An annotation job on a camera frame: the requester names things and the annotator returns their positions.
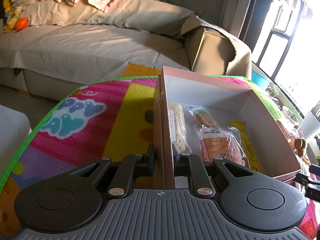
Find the rice cracker packet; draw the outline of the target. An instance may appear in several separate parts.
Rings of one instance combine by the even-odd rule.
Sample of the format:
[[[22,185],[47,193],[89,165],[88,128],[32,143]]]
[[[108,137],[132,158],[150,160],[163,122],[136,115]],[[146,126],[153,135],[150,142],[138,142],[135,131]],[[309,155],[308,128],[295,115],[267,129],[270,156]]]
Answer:
[[[181,104],[169,102],[168,114],[171,144],[174,146],[177,154],[191,154],[191,148],[187,143],[187,131]]]

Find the orange bread snack packet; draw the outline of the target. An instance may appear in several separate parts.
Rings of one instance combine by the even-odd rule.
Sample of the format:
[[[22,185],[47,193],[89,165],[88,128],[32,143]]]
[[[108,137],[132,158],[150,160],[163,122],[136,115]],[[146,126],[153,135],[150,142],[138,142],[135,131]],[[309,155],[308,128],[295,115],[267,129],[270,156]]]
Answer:
[[[247,156],[242,147],[240,131],[231,126],[209,128],[194,125],[201,144],[202,159],[212,162],[214,158],[223,158],[236,164],[249,167]]]

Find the small orange snack packet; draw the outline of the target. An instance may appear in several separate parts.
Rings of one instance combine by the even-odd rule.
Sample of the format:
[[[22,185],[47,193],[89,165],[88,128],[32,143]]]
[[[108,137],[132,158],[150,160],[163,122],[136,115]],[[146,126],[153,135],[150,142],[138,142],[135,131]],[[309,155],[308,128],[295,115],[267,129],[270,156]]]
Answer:
[[[220,128],[217,121],[202,106],[190,108],[189,113],[196,118],[202,127]]]

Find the yellow snack bar packet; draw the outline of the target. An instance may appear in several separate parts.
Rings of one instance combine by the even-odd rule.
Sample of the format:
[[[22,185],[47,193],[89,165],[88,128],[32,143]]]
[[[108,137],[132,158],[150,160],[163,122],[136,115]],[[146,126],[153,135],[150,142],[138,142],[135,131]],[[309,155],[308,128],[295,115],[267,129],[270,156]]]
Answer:
[[[237,128],[240,131],[242,148],[244,149],[251,169],[263,173],[263,169],[260,165],[258,155],[246,131],[246,122],[241,120],[231,120],[231,124],[233,127]]]

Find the pink cardboard box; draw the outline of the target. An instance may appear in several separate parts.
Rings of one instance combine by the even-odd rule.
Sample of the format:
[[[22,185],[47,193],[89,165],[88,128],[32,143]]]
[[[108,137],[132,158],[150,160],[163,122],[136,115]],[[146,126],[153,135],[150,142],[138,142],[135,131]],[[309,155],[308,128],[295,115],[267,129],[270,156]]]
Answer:
[[[193,154],[201,155],[200,139],[193,129],[197,121],[188,110],[202,106],[222,127],[230,126],[232,120],[246,122],[264,174],[287,182],[300,171],[287,139],[254,90],[223,79],[164,67],[153,96],[153,143],[157,151],[154,187],[175,188],[169,102],[183,107],[187,143]]]

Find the colourful cartoon play mat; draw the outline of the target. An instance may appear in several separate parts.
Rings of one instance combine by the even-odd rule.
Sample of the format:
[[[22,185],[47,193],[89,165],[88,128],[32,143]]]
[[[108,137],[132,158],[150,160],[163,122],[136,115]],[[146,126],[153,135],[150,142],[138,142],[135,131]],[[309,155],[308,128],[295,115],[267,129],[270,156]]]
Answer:
[[[43,239],[23,233],[14,211],[18,193],[37,182],[89,163],[107,145],[146,150],[152,125],[156,78],[117,79],[79,88],[54,107],[27,137],[1,177],[1,239]],[[132,200],[114,202],[101,225],[62,233],[60,239],[310,239],[315,233],[315,205],[310,201],[301,226],[270,233],[236,229],[211,211],[211,205],[189,198],[138,191]]]

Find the teal plastic bucket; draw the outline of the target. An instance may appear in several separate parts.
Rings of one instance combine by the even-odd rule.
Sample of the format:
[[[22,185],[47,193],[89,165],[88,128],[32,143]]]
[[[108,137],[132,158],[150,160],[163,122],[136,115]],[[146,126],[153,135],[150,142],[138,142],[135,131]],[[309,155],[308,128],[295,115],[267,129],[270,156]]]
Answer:
[[[252,82],[261,89],[266,90],[271,83],[269,77],[262,70],[252,71]]]

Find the grey sofa bed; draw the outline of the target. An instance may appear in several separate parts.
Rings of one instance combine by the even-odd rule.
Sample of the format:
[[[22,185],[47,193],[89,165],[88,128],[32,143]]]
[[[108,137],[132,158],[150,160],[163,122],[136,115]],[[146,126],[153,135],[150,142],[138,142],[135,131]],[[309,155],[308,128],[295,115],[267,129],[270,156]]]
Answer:
[[[243,17],[225,0],[116,0],[102,12],[81,0],[11,0],[28,26],[4,32],[1,85],[60,100],[81,85],[119,78],[130,64],[251,77]]]

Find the orange toy ball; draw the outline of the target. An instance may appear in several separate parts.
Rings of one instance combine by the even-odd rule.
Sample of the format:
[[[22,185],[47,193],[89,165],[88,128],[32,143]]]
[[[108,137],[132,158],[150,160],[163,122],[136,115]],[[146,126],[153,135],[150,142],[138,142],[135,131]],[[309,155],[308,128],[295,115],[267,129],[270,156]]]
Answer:
[[[29,24],[29,20],[27,17],[19,18],[16,22],[15,28],[17,31],[24,30]]]

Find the yellow plush toy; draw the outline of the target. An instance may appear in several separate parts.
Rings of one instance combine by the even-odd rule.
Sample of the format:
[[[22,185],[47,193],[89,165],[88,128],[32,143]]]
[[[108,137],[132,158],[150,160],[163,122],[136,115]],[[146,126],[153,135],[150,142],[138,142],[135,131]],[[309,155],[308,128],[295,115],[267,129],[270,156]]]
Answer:
[[[3,0],[2,5],[4,9],[4,32],[8,33],[15,28],[19,14],[22,11],[22,7],[13,7],[11,0]]]

